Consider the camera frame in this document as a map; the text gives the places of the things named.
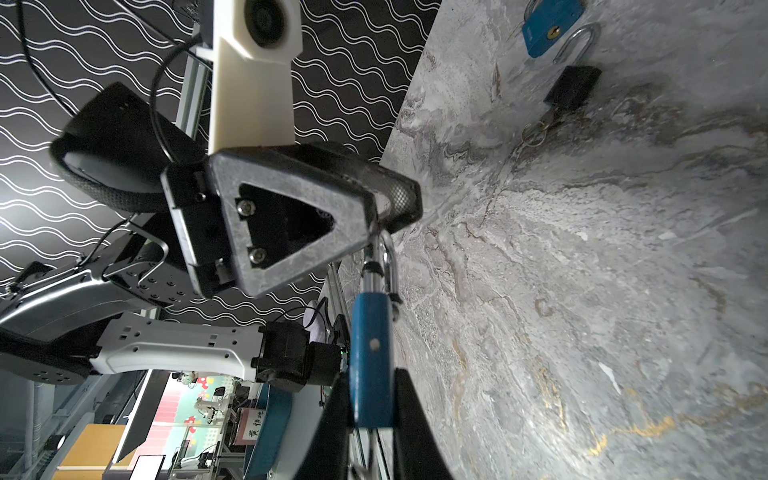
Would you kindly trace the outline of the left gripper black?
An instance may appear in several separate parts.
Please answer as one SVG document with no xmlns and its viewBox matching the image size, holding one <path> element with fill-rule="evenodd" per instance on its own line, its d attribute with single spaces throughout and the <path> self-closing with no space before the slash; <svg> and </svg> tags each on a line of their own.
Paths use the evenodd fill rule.
<svg viewBox="0 0 768 480">
<path fill-rule="evenodd" d="M 50 146 L 70 185 L 123 212 L 165 215 L 196 294 L 233 286 L 220 205 L 203 150 L 122 83 L 97 94 Z M 343 146 L 227 148 L 208 180 L 222 201 L 236 285 L 260 297 L 363 246 L 377 217 Z"/>
</svg>

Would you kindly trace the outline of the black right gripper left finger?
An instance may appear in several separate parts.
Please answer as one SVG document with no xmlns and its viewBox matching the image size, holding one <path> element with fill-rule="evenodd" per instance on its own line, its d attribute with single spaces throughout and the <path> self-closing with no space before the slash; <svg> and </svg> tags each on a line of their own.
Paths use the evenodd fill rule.
<svg viewBox="0 0 768 480">
<path fill-rule="evenodd" d="M 295 480 L 344 480 L 349 470 L 349 436 L 352 429 L 349 374 L 340 373 L 318 423 Z"/>
</svg>

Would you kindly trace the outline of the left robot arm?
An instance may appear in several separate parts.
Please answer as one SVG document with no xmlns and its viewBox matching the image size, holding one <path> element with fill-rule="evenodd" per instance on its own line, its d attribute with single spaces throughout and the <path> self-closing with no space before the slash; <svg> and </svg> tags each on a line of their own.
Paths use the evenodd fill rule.
<svg viewBox="0 0 768 480">
<path fill-rule="evenodd" d="M 70 184 L 140 219 L 77 263 L 26 267 L 1 303 L 1 366 L 72 385 L 91 375 L 211 372 L 287 391 L 331 385 L 342 350 L 297 321 L 214 328 L 143 311 L 230 288 L 259 297 L 415 223 L 419 184 L 332 143 L 238 147 L 205 155 L 169 123 L 160 149 L 149 106 L 115 83 L 51 145 Z"/>
</svg>

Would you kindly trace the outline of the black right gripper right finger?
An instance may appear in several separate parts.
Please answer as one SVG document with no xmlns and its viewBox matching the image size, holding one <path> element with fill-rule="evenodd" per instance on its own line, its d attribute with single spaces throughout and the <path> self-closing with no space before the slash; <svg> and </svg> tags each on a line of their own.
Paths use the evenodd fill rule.
<svg viewBox="0 0 768 480">
<path fill-rule="evenodd" d="M 452 479 L 409 372 L 395 370 L 394 478 Z"/>
</svg>

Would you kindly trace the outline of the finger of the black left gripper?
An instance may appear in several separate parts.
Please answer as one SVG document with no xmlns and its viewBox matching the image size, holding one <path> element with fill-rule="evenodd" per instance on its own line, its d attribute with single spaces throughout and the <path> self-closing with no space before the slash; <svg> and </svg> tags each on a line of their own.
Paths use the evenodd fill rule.
<svg viewBox="0 0 768 480">
<path fill-rule="evenodd" d="M 421 186 L 417 181 L 371 162 L 337 142 L 317 142 L 311 147 L 322 157 L 318 160 L 321 169 L 387 199 L 387 206 L 378 214 L 382 229 L 395 234 L 422 218 Z"/>
</svg>

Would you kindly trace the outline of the blue padlock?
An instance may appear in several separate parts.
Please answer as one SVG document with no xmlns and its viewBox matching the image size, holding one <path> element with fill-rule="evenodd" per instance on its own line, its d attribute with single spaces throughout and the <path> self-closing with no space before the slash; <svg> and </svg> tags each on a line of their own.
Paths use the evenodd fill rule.
<svg viewBox="0 0 768 480">
<path fill-rule="evenodd" d="M 353 305 L 350 395 L 355 425 L 394 425 L 392 326 L 402 299 L 396 250 L 383 230 L 364 249 L 361 289 Z"/>
<path fill-rule="evenodd" d="M 541 57 L 583 15 L 582 0 L 531 0 L 524 11 L 522 27 L 526 50 L 531 58 Z"/>
</svg>

